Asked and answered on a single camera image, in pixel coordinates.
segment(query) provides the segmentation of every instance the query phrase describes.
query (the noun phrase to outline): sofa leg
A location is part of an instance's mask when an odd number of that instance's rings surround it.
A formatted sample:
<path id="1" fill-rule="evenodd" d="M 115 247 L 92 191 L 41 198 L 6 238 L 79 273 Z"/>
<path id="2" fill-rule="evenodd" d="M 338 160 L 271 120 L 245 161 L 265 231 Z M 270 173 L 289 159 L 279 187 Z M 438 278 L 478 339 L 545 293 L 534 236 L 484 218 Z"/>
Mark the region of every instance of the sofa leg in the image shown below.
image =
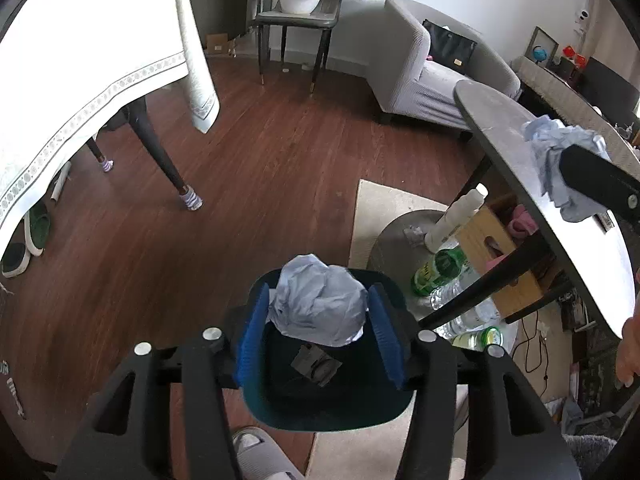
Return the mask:
<path id="1" fill-rule="evenodd" d="M 383 112 L 382 110 L 378 111 L 378 116 L 377 116 L 377 120 L 379 124 L 391 124 L 391 119 L 394 115 L 393 114 L 388 114 L 387 112 Z"/>

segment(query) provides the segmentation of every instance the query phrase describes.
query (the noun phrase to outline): blue globe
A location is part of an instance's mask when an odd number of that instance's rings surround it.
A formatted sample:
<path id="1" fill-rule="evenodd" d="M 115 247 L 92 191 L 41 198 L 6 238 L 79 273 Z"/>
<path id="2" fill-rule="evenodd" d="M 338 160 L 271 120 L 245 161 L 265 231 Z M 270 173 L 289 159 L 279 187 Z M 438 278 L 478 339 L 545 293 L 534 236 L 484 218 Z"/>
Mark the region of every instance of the blue globe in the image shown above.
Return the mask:
<path id="1" fill-rule="evenodd" d="M 538 63 L 542 61 L 546 61 L 547 57 L 548 57 L 548 54 L 546 53 L 546 50 L 544 48 L 542 48 L 541 46 L 534 47 L 533 59 L 535 59 Z"/>

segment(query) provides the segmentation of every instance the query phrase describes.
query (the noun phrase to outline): silver bolt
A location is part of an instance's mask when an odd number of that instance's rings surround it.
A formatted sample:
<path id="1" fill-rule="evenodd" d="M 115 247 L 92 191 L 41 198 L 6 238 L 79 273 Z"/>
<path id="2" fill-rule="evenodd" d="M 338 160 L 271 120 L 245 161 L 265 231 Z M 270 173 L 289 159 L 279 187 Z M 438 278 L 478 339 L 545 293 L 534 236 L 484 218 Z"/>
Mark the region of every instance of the silver bolt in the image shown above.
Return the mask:
<path id="1" fill-rule="evenodd" d="M 433 343 L 437 338 L 436 333 L 431 330 L 420 330 L 418 332 L 418 339 L 423 343 Z"/>
<path id="2" fill-rule="evenodd" d="M 133 351 L 137 354 L 137 355 L 147 355 L 149 352 L 151 352 L 151 343 L 147 343 L 146 341 L 143 341 L 142 343 L 138 343 Z"/>
<path id="3" fill-rule="evenodd" d="M 220 339 L 220 336 L 222 336 L 222 330 L 215 326 L 211 326 L 202 332 L 202 337 L 207 341 L 216 341 L 217 339 Z"/>
<path id="4" fill-rule="evenodd" d="M 500 345 L 489 345 L 486 351 L 491 357 L 495 358 L 500 358 L 504 355 L 504 348 Z"/>

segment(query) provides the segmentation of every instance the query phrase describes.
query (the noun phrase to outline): black tv screen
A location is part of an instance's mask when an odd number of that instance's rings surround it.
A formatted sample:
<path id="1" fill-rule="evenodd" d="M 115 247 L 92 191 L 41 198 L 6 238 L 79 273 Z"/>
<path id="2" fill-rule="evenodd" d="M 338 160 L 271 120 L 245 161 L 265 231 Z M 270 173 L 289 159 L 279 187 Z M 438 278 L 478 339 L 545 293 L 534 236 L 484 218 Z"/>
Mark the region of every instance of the black tv screen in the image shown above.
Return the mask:
<path id="1" fill-rule="evenodd" d="M 592 57 L 582 71 L 577 91 L 597 106 L 609 123 L 624 128 L 635 123 L 636 131 L 640 123 L 635 114 L 640 92 L 612 69 Z"/>

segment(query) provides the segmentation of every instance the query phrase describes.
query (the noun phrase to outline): power cord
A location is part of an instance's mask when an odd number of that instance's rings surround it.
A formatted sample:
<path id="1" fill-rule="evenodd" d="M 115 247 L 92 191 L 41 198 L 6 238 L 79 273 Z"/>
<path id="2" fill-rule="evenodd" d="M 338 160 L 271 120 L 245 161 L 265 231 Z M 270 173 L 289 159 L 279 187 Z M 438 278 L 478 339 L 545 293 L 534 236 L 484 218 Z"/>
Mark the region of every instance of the power cord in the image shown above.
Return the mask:
<path id="1" fill-rule="evenodd" d="M 538 368 L 540 368 L 542 366 L 542 349 L 545 349 L 545 355 L 546 355 L 546 365 L 545 365 L 545 376 L 544 376 L 544 380 L 545 380 L 545 389 L 542 390 L 542 393 L 540 394 L 540 397 L 542 397 L 545 392 L 546 392 L 546 388 L 548 385 L 548 372 L 549 372 L 549 352 L 548 349 L 546 348 L 546 342 L 545 339 L 542 337 L 542 333 L 540 332 L 540 330 L 538 330 L 538 311 L 536 311 L 536 329 L 535 332 L 533 334 L 533 336 L 529 337 L 529 333 L 527 333 L 527 327 L 524 325 L 524 320 L 521 319 L 520 323 L 522 324 L 522 330 L 524 331 L 524 335 L 526 337 L 526 339 L 524 341 L 519 342 L 516 347 L 513 349 L 513 352 L 511 353 L 512 357 L 515 357 L 516 355 L 516 351 L 518 350 L 518 348 L 524 344 L 527 345 L 527 351 L 525 353 L 525 357 L 524 357 L 524 371 L 527 374 L 531 374 L 533 372 L 535 372 L 536 370 L 538 370 Z M 533 341 L 536 336 L 538 336 L 538 341 L 539 341 L 539 345 L 538 345 L 538 351 L 540 353 L 540 362 L 533 367 L 531 370 L 529 370 L 529 348 L 531 346 L 531 341 Z"/>

